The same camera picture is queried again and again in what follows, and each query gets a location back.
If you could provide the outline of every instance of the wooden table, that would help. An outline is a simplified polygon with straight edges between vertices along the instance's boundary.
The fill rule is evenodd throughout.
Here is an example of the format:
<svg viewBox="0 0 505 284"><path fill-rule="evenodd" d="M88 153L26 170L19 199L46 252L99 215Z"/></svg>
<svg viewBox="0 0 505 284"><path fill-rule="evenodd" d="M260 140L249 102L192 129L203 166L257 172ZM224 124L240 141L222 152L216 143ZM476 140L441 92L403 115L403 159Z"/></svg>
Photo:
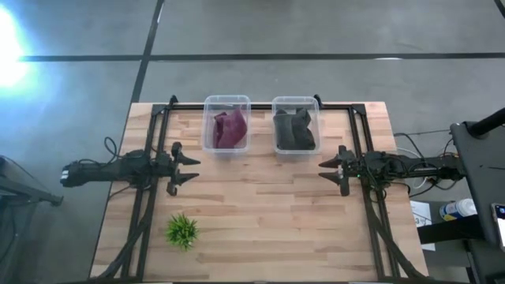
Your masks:
<svg viewBox="0 0 505 284"><path fill-rule="evenodd" d="M375 149L395 151L385 103L365 105ZM151 103L132 105L122 154L144 148L151 108ZM322 152L297 163L281 163L275 156L271 110L252 111L250 150L246 157L228 161L202 151L201 119L201 110L170 112L166 149L180 141L186 156L201 161L182 166L181 172L200 176L180 187L177 196L166 193L167 179L160 180L144 281L376 280L359 181L351 179L350 196L341 197L337 185L317 175L329 171L317 165L334 157L340 144L354 149L347 112L321 112ZM112 192L126 185L115 182ZM92 276L125 244L134 196L133 190L126 191L109 201ZM426 275L405 187L390 187L386 204L395 241ZM165 241L166 223L177 213L198 222L200 237L190 252ZM384 246L382 250L387 267Z"/></svg>

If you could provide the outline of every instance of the plastic bin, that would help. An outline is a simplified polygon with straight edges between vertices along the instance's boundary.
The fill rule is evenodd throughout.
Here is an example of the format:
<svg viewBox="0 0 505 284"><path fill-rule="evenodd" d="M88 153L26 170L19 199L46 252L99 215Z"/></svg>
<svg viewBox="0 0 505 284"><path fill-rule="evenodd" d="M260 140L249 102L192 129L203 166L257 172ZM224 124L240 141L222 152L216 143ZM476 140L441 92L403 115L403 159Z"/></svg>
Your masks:
<svg viewBox="0 0 505 284"><path fill-rule="evenodd" d="M272 124L273 117L277 113L277 110L284 110L288 114L296 114L296 110L299 108L305 108L310 115L311 121L309 123L309 130L314 136L315 147L313 150L282 150L279 149L277 145L277 133L275 133L274 127L274 149L279 155L315 155L320 152L321 149L321 137L320 137L320 116L319 116L319 104L316 99L309 96L279 96L276 97L271 102L272 111Z"/></svg>
<svg viewBox="0 0 505 284"><path fill-rule="evenodd" d="M231 113L236 109L240 109L244 116L247 125L247 133L244 138L239 141L234 148L222 149L214 147L214 116L222 112ZM246 95L210 95L205 99L204 103L204 119L202 125L202 148L204 151L212 154L233 156L246 153L249 150L251 142L251 100Z"/></svg>

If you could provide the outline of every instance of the wire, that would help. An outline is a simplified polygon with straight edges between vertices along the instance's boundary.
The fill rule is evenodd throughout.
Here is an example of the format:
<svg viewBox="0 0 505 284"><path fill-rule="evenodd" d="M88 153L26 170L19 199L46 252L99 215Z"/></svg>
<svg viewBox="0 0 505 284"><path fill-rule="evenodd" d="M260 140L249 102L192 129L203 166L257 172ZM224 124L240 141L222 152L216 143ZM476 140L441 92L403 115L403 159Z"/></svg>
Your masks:
<svg viewBox="0 0 505 284"><path fill-rule="evenodd" d="M442 156L445 156L445 154L447 153L447 147L449 147L449 143L452 141L452 138L449 139L449 141L447 142L447 144L445 144L445 148L443 149L443 154Z"/></svg>
<svg viewBox="0 0 505 284"><path fill-rule="evenodd" d="M420 196L421 194L424 194L424 193L427 193L428 191L432 190L433 188L435 187L435 184L432 184L432 186L428 187L427 189L419 192L419 193L416 193L416 194L413 194L411 196L409 196L409 198L412 198L412 197L415 197L415 196Z"/></svg>
<svg viewBox="0 0 505 284"><path fill-rule="evenodd" d="M112 143L112 146L114 147L113 151L109 148L109 144L107 143L107 141L110 141ZM112 154L112 158L110 158L109 162L104 163L103 165L101 165L100 168L103 168L105 166L109 166L115 159L122 158L120 155L118 155L118 146L116 145L116 143L114 142L114 140L112 140L112 138L106 136L103 139L103 145L105 146L106 150L109 153ZM94 159L80 159L78 162L79 163L90 162L90 163L95 163L95 164L101 164L101 163L95 161Z"/></svg>
<svg viewBox="0 0 505 284"><path fill-rule="evenodd" d="M446 188L444 188L440 185L437 185L435 183L435 187L437 187L438 189L442 189L442 190L449 190L449 189L452 189L457 183L458 183L458 181L453 181L453 183L451 185L447 186Z"/></svg>
<svg viewBox="0 0 505 284"><path fill-rule="evenodd" d="M410 138L410 136L408 134L405 134L405 133L395 133L393 135L394 137L398 137L398 136L405 136L407 137L408 140L410 140L410 143L412 143L413 147L416 148L416 151L417 153L419 154L419 156L424 159L425 157L423 156L423 154L421 153L421 151L419 150L419 148L417 147L417 145L413 142L412 138Z"/></svg>
<svg viewBox="0 0 505 284"><path fill-rule="evenodd" d="M112 196L115 196L115 195L116 195L116 194L118 194L118 193L124 192L125 190L127 190L127 189L129 189L129 188L131 188L131 187L132 187L131 185L128 185L128 186L126 186L125 188L123 188L123 189L119 189L117 192L114 192L114 193L110 194L110 195L109 195L109 199L108 199L108 200L110 200L110 199L112 198Z"/></svg>
<svg viewBox="0 0 505 284"><path fill-rule="evenodd" d="M397 149L398 149L398 150L400 150L400 151L405 151L405 152L408 152L408 153L410 153L410 154L412 154L412 155L415 155L416 157L420 158L419 154L417 154L416 152L411 151L411 150L409 150L409 149L404 149L404 148L400 148L400 147L397 147ZM423 185L425 185L425 183L426 183L426 181L427 181L427 180L428 180L428 178L427 178L427 177L425 177L425 178L423 179L423 182L422 182L420 185L417 185L417 186L416 186L416 185L413 183L413 184L412 184L412 186L413 186L415 189L420 189Z"/></svg>
<svg viewBox="0 0 505 284"><path fill-rule="evenodd" d="M450 132L450 130L449 129L430 130L419 133L406 133L406 135L422 135L422 134L442 133L442 132Z"/></svg>
<svg viewBox="0 0 505 284"><path fill-rule="evenodd" d="M14 161L13 159L11 159L11 158L9 158L7 156L4 156L4 155L0 155L0 157L9 160L11 163L13 163L14 165L16 165L20 170L22 170L25 174L27 174L33 181L35 181L37 184L39 184L43 189L46 189L46 191L48 191L48 192L52 192L52 191L50 191L48 189L48 187L46 187L44 185L44 183L42 183L37 177L34 177L32 174L30 174L30 172L28 172L20 164L16 163L16 161Z"/></svg>

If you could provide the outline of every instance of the green plant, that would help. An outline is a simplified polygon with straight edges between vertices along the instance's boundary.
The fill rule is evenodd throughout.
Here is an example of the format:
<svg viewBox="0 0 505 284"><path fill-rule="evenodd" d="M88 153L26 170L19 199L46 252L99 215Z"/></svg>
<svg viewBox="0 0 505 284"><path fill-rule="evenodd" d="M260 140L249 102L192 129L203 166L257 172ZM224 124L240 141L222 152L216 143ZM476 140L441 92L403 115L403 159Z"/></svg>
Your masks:
<svg viewBox="0 0 505 284"><path fill-rule="evenodd" d="M167 242L187 252L193 247L193 242L198 238L196 221L190 221L183 214L172 216L172 219L168 221L165 237Z"/></svg>

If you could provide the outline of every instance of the concrete floor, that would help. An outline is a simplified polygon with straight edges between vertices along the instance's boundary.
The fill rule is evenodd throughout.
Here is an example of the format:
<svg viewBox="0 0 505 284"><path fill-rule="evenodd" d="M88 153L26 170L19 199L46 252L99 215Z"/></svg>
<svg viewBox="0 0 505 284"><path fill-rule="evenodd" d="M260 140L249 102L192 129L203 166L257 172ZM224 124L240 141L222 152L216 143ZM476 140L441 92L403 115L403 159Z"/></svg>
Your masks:
<svg viewBox="0 0 505 284"><path fill-rule="evenodd" d="M142 54L155 4L0 3L17 25L25 55ZM504 31L493 1L166 0L153 54L497 52L505 50ZM64 189L58 179L62 166L75 159L109 159L102 141L121 140L139 64L27 63L21 81L0 87L0 153L65 196L61 207L39 206L18 271L21 281L88 276L109 185ZM503 74L503 59L152 62L140 101L167 102L172 94L182 102L201 102L210 94L246 94L252 101L314 94L326 101L385 101L393 130L415 133L447 129L503 107ZM435 155L449 136L414 139L426 155ZM403 138L398 145L413 149ZM468 195L461 182L419 200Z"/></svg>

